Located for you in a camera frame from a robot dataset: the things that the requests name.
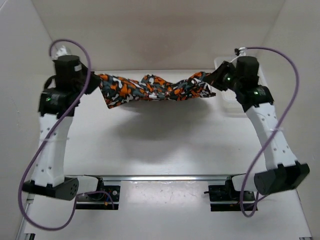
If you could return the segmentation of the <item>orange camouflage shorts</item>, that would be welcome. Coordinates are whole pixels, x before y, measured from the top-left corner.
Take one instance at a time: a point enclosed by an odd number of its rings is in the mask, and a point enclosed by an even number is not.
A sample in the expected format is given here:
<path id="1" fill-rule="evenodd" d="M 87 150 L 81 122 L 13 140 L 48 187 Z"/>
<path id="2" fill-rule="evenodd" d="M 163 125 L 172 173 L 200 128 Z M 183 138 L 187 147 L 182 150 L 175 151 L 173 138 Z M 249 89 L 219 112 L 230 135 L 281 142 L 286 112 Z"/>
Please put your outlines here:
<path id="1" fill-rule="evenodd" d="M 148 74 L 140 81 L 109 74 L 99 74 L 100 92 L 109 109 L 134 101 L 186 101 L 212 98 L 216 93 L 203 81 L 208 73 L 200 71 L 176 83 Z"/>

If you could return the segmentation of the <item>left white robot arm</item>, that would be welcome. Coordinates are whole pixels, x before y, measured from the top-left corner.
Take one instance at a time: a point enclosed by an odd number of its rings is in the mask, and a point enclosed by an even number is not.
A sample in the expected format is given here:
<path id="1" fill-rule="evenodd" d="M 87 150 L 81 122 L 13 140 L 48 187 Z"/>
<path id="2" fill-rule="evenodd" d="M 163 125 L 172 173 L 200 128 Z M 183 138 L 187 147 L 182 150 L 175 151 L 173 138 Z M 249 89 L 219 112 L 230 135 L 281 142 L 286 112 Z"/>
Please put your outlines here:
<path id="1" fill-rule="evenodd" d="M 24 181 L 21 189 L 67 201 L 85 193 L 93 200 L 100 200 L 105 194 L 100 177 L 64 174 L 68 132 L 89 70 L 76 55 L 59 56 L 53 63 L 55 75 L 47 80 L 39 98 L 39 155 L 31 179 Z"/>

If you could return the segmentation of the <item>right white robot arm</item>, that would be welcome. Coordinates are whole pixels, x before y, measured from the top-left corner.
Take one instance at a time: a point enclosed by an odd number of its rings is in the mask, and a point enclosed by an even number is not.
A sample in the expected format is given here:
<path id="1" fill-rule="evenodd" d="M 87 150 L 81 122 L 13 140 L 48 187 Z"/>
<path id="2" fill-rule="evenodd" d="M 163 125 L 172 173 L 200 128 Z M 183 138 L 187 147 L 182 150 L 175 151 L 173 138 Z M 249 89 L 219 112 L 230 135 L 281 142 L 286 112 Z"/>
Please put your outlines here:
<path id="1" fill-rule="evenodd" d="M 230 200 L 243 191 L 262 196 L 296 189 L 310 173 L 307 163 L 299 163 L 280 129 L 274 99 L 269 88 L 259 83 L 260 64 L 256 57 L 240 56 L 233 61 L 214 62 L 215 71 L 205 81 L 219 91 L 232 91 L 251 121 L 264 155 L 265 171 L 238 174 L 225 186 Z"/>

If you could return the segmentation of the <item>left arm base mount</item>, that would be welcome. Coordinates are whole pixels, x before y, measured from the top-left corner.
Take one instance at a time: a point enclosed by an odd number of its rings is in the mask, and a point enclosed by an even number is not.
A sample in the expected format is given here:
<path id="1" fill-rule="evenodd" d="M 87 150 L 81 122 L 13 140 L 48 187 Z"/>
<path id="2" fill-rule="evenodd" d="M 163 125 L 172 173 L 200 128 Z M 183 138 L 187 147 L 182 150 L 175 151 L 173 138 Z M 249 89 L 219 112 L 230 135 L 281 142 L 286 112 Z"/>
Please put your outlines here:
<path id="1" fill-rule="evenodd" d="M 98 178 L 97 191 L 92 194 L 82 194 L 76 202 L 76 210 L 118 210 L 121 195 L 121 182 Z"/>

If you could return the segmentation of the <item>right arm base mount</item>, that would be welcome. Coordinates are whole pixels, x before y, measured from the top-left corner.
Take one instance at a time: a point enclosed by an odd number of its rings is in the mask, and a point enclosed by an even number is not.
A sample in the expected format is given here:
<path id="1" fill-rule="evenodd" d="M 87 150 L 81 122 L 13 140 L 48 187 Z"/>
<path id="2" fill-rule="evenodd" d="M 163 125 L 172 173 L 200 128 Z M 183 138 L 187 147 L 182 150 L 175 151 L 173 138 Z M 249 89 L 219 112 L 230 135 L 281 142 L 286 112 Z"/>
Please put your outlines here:
<path id="1" fill-rule="evenodd" d="M 211 212 L 240 212 L 240 192 L 233 191 L 226 185 L 209 185 L 203 192 L 209 196 Z M 243 195 L 243 208 L 245 211 L 254 209 L 255 194 L 245 191 Z"/>

